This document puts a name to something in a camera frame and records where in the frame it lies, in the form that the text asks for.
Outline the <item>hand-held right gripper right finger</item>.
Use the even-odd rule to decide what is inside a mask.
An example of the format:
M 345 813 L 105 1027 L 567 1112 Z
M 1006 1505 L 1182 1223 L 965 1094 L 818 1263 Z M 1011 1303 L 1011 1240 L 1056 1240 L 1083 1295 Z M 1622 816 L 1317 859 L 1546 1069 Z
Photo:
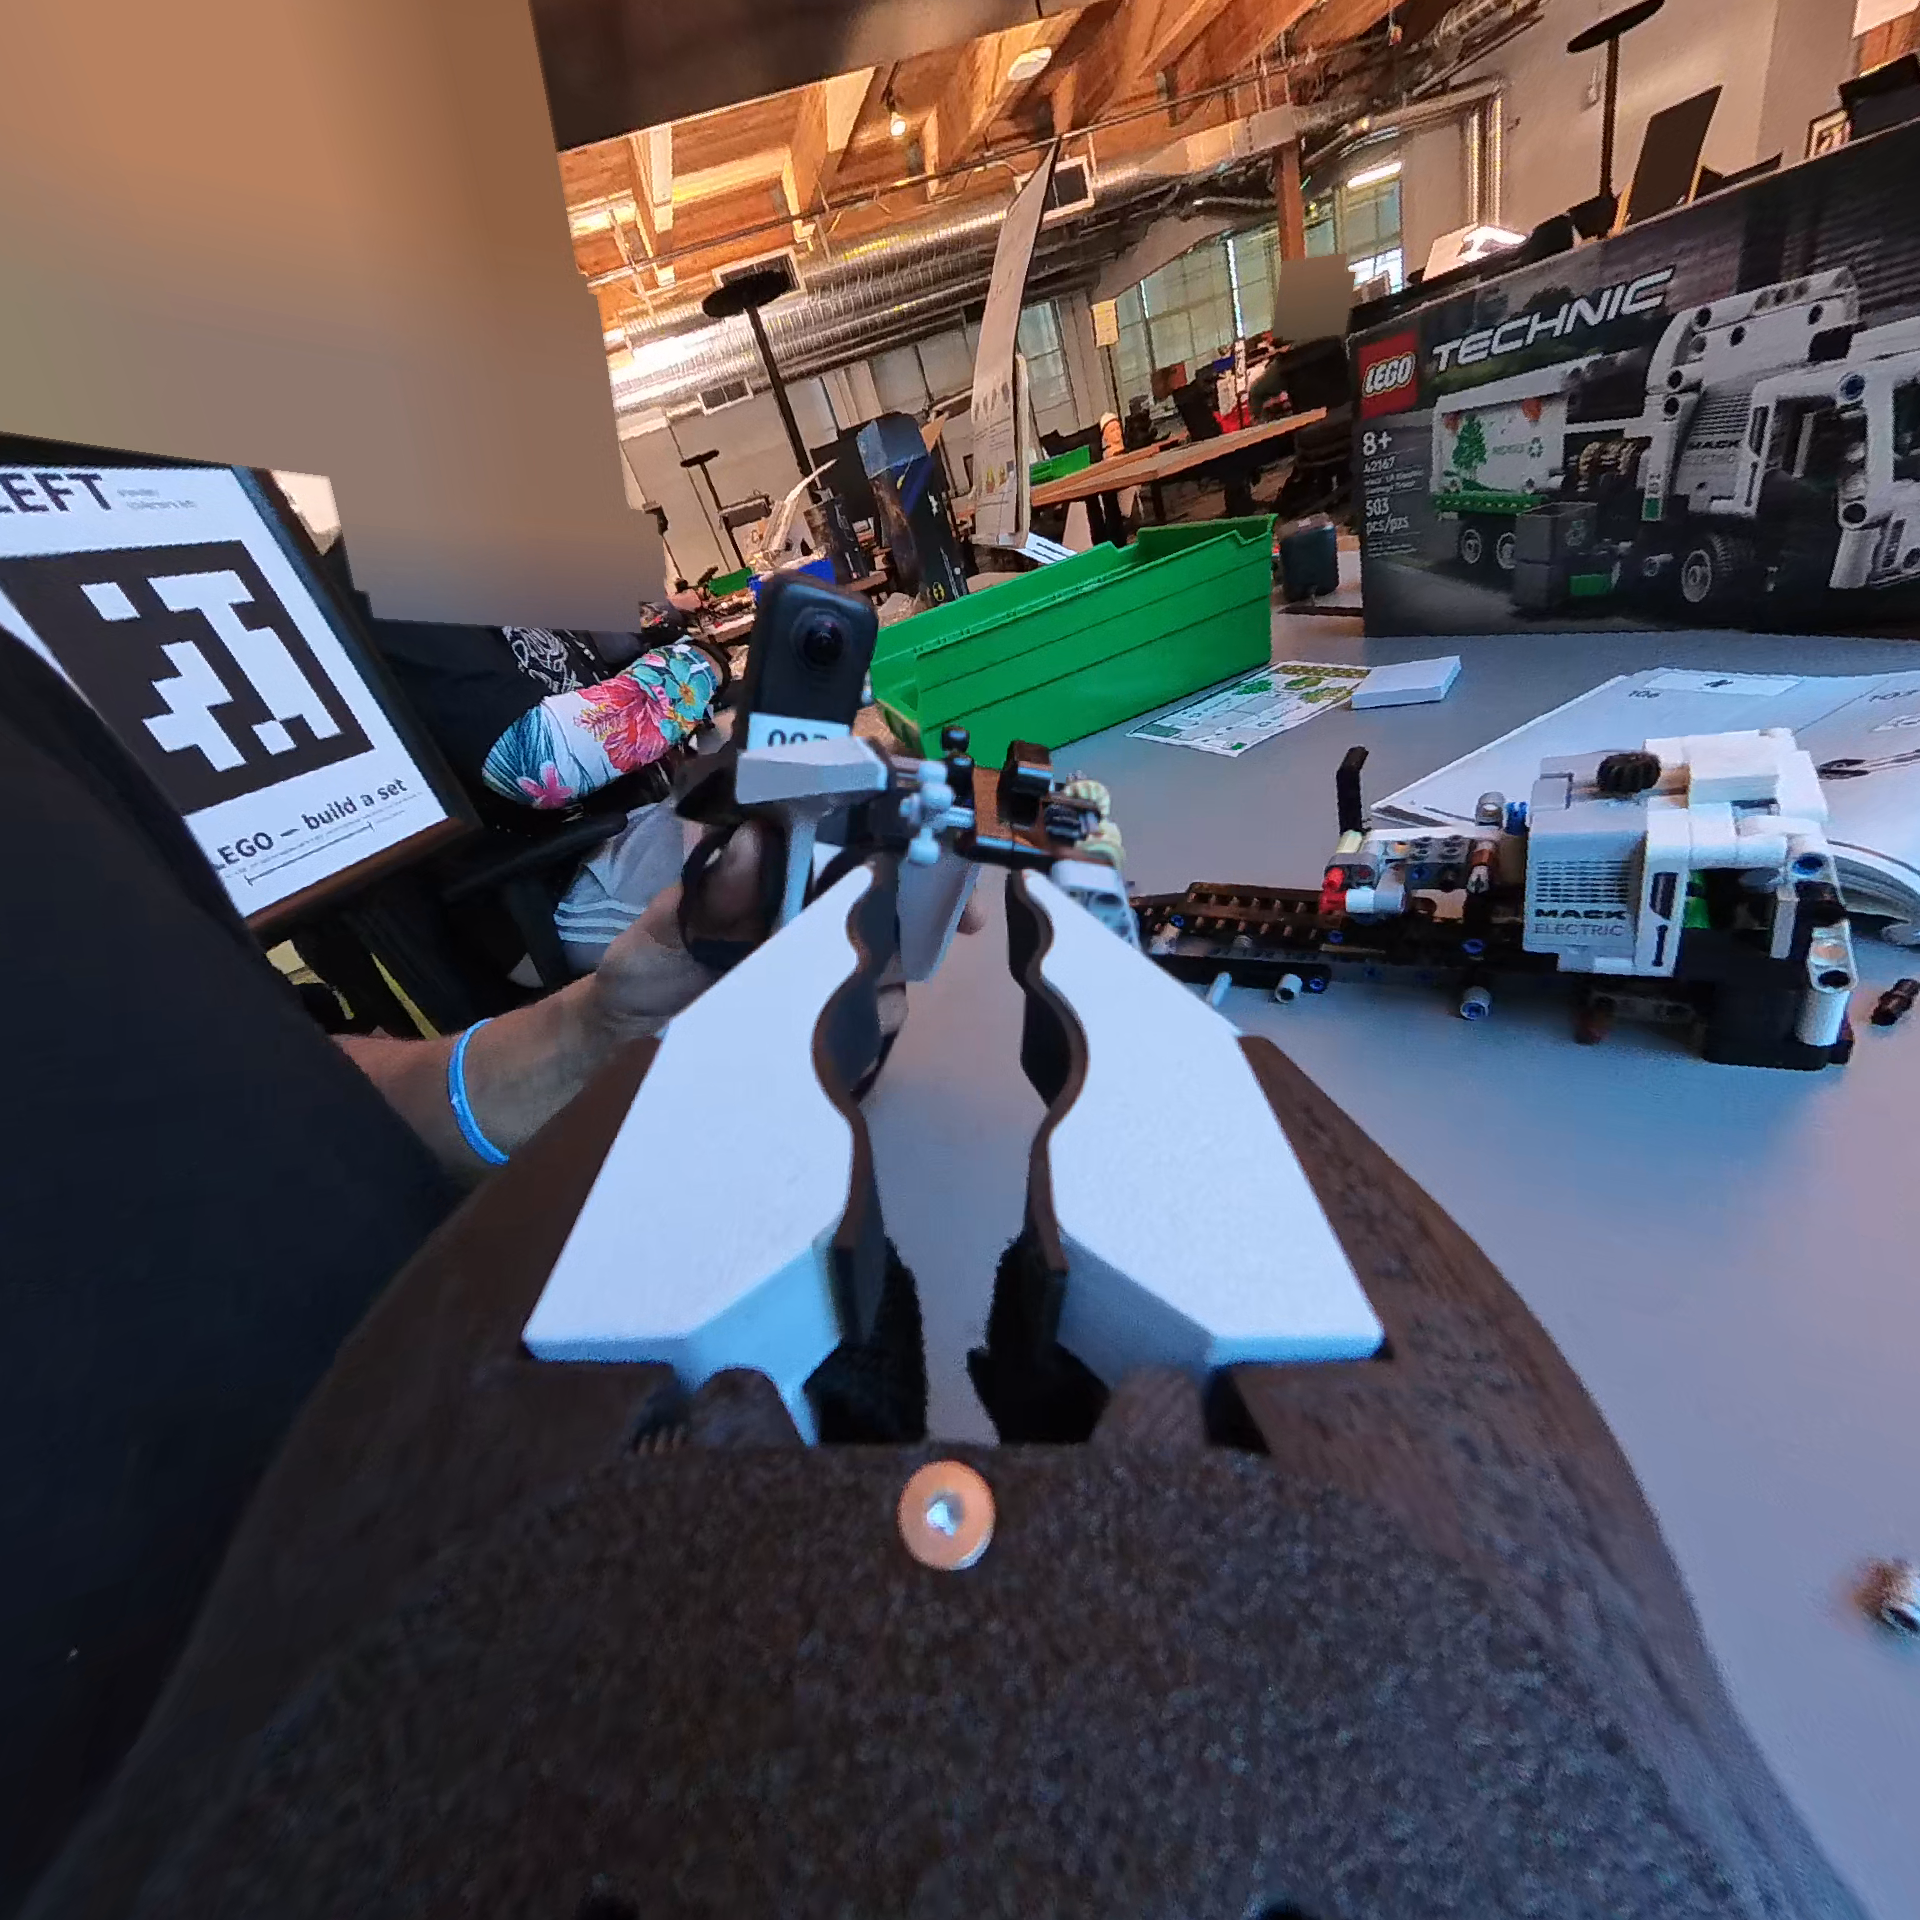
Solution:
M 1101 1392 L 1376 1365 L 1379 1322 L 1274 1115 L 1279 1056 L 1047 871 L 1011 871 L 1006 930 L 1047 1094 L 1023 1175 L 1037 1344 Z

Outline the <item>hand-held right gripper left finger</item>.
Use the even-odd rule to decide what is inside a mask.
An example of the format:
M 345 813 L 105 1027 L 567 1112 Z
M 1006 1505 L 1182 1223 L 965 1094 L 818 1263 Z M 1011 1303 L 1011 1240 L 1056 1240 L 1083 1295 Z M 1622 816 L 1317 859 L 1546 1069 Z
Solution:
M 818 1443 L 818 1368 L 875 1343 L 890 1236 L 860 1083 L 897 859 L 860 859 L 678 1007 L 526 1322 L 532 1365 L 754 1368 Z

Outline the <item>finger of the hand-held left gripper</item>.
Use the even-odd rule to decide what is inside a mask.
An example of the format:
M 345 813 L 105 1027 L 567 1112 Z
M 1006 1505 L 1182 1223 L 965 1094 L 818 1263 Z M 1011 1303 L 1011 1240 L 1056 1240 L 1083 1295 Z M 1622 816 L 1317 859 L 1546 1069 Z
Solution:
M 870 737 L 788 737 L 739 751 L 742 813 L 842 813 L 890 799 L 897 768 Z
M 940 978 L 965 902 L 977 902 L 977 859 L 965 851 L 902 859 L 902 871 L 897 871 L 897 971 L 902 971 L 902 983 Z

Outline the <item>small black lego subassembly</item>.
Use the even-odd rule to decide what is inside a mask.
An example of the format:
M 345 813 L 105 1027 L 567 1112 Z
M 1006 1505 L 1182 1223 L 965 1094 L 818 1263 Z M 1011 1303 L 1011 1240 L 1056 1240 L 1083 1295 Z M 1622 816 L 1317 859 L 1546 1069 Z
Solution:
M 945 851 L 965 851 L 977 871 L 1047 871 L 1070 902 L 1142 944 L 1142 918 L 1124 896 L 1124 837 L 1112 822 L 1101 779 L 1056 772 L 1056 751 L 1023 737 L 1006 751 L 1006 768 L 982 768 L 962 724 L 940 731 L 931 761 L 953 768 Z M 875 816 L 890 851 L 902 851 L 897 786 L 890 816 Z

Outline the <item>white lego truck model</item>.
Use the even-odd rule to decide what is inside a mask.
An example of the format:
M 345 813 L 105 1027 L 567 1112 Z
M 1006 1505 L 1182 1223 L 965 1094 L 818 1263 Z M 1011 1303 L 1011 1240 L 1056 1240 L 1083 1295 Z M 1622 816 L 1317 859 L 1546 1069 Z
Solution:
M 1527 803 L 1469 822 L 1390 822 L 1363 803 L 1368 751 L 1335 772 L 1336 846 L 1317 887 L 1192 882 L 1142 896 L 1142 944 L 1211 991 L 1323 994 L 1431 983 L 1464 1018 L 1495 991 L 1681 1027 L 1709 1069 L 1851 1069 L 1856 930 L 1830 799 L 1793 731 L 1649 737 L 1537 761 Z

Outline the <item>black lego set box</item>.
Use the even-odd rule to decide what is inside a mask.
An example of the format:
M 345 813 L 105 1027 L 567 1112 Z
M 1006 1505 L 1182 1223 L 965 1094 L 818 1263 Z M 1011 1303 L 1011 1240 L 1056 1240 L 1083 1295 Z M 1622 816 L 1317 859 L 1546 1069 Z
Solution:
M 1368 637 L 1920 623 L 1920 127 L 1355 334 Z

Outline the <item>person's left hand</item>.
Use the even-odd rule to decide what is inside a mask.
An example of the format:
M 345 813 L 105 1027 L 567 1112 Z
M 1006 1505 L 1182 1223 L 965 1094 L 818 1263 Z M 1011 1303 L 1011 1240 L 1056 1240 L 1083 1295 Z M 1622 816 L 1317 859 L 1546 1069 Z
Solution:
M 577 991 L 577 1033 L 592 1047 L 656 1041 L 710 983 L 775 937 L 788 887 L 788 833 L 754 816 L 705 833 L 646 918 L 611 937 Z

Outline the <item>black box with yellow logo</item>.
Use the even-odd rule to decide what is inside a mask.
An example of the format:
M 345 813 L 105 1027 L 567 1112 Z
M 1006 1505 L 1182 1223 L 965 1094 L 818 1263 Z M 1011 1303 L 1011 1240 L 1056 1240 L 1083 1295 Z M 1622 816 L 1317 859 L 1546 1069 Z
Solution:
M 953 531 L 945 462 L 926 446 L 918 418 L 875 418 L 850 446 L 875 488 L 897 588 L 926 611 L 962 604 L 965 548 Z

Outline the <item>floral cloth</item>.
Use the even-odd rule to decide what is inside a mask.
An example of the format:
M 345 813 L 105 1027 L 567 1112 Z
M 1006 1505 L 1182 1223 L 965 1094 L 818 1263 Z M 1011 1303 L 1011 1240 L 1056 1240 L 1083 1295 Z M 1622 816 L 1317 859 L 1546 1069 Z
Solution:
M 691 637 L 646 646 L 627 667 L 587 690 L 557 690 L 526 713 L 481 761 L 481 786 L 526 813 L 572 813 L 611 779 L 685 751 L 733 690 L 733 663 Z

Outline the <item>blue wristband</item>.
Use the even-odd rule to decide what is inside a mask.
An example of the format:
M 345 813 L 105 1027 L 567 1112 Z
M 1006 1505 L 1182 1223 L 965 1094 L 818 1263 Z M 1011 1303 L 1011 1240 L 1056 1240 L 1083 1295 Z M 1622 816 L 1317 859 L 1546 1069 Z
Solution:
M 470 1089 L 465 1089 L 465 1056 L 470 1056 L 470 1041 L 481 1041 L 486 1027 L 497 1027 L 497 1018 L 481 1018 L 481 1027 L 465 1027 L 465 1033 L 452 1041 L 452 1056 L 441 1056 L 441 1112 L 452 1112 L 452 1122 L 461 1122 L 461 1139 L 465 1139 L 465 1155 L 470 1155 L 481 1168 L 507 1168 L 507 1149 L 486 1139 L 486 1122 L 481 1122 L 481 1112 L 470 1112 Z

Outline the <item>green plastic bin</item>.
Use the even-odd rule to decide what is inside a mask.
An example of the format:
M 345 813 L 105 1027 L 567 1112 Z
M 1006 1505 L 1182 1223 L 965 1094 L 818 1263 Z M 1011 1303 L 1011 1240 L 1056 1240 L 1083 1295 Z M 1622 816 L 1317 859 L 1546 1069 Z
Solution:
M 875 637 L 875 713 L 908 751 L 965 731 L 977 768 L 1072 742 L 1270 667 L 1274 522 L 1145 522 Z

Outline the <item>black floor lamp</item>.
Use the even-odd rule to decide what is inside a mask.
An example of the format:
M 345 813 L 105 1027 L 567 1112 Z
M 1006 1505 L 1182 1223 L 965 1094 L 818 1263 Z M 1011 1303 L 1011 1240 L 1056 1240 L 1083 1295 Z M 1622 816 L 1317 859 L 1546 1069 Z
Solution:
M 710 319 L 710 325 L 742 325 L 742 330 L 754 330 L 760 374 L 769 374 L 769 389 L 775 389 L 775 412 L 778 412 L 778 432 L 788 432 L 788 449 L 798 449 L 798 470 L 804 470 L 804 488 L 807 488 L 818 469 L 807 469 L 804 426 L 798 426 L 798 412 L 788 412 L 778 361 L 775 361 L 769 325 L 760 325 L 760 319 L 769 319 L 775 304 L 788 304 L 788 293 L 798 293 L 798 277 L 788 277 L 778 264 L 754 264 L 754 272 L 710 290 L 710 293 L 705 293 L 705 319 Z
M 1569 233 L 1580 245 L 1614 237 L 1614 220 L 1622 220 L 1622 190 L 1614 190 L 1614 160 L 1622 160 L 1622 42 L 1652 15 L 1665 15 L 1665 0 L 1634 0 L 1634 6 L 1622 6 L 1622 15 L 1604 15 L 1604 19 L 1569 33 L 1569 58 L 1587 58 L 1587 49 L 1604 58 L 1604 70 L 1597 70 L 1597 197 L 1569 209 Z

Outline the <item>green printed sticker sheet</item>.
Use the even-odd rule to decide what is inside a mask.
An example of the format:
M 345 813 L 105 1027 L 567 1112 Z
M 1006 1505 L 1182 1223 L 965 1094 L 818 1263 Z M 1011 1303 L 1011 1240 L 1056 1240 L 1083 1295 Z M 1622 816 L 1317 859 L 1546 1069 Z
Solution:
M 1182 701 L 1182 713 L 1135 724 L 1124 737 L 1242 761 L 1242 751 L 1311 724 L 1317 713 L 1344 713 L 1363 683 L 1368 683 L 1368 667 L 1274 663 L 1264 677 L 1223 683 L 1200 701 Z

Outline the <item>white banner stand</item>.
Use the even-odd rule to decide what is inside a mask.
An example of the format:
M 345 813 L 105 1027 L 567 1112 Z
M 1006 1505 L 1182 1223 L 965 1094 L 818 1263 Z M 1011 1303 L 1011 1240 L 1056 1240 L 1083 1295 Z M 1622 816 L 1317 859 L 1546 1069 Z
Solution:
M 994 233 L 988 304 L 982 304 L 982 350 L 977 350 L 977 548 L 1023 554 L 1030 539 L 1030 412 L 1023 412 L 1023 272 L 1047 220 L 1060 145 L 1047 145 L 1037 173 L 1019 190 Z

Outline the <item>long wooden table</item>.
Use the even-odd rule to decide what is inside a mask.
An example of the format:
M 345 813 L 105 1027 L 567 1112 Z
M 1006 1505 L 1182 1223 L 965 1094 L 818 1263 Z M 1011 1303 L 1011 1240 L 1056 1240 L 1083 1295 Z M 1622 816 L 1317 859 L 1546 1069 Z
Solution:
M 1047 481 L 1030 488 L 1030 511 L 1090 511 L 1090 522 L 1101 522 L 1120 548 L 1135 548 L 1145 522 L 1169 522 L 1157 515 L 1157 495 L 1169 481 L 1196 481 L 1196 470 L 1215 470 L 1223 488 L 1223 515 L 1230 511 L 1264 511 L 1251 502 L 1251 470 L 1264 469 L 1295 469 L 1295 437 L 1335 426 L 1335 412 L 1305 412 L 1305 418 L 1274 418 L 1274 426 L 1251 426 L 1251 432 L 1223 432 L 1223 437 L 1182 437 L 1182 446 L 1145 446 L 1145 449 L 1124 449 L 1124 462 L 1094 462 L 1070 481 Z

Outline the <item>framed marker sign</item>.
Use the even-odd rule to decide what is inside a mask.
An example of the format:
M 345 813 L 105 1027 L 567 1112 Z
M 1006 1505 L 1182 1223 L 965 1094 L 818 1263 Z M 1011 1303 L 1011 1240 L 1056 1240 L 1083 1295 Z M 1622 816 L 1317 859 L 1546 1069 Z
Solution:
M 268 469 L 5 437 L 0 616 L 190 833 L 248 930 L 481 833 Z

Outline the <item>open instruction booklet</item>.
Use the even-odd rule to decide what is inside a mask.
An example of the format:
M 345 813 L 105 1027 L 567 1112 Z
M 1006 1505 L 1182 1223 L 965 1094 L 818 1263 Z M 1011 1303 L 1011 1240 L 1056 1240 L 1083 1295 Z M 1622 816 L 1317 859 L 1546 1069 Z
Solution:
M 1649 667 L 1475 742 L 1376 803 L 1379 822 L 1469 822 L 1495 786 L 1527 803 L 1537 761 L 1634 751 L 1690 731 L 1793 731 L 1822 768 L 1841 896 L 1881 944 L 1920 944 L 1920 677 L 1709 677 Z

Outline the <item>person's dark clothing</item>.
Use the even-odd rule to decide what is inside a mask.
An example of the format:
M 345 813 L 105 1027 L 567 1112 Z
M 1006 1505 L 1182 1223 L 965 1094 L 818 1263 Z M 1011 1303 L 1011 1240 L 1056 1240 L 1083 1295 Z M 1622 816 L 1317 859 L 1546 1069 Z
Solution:
M 0 663 L 0 1888 L 140 1733 L 292 1411 L 461 1203 L 57 667 Z

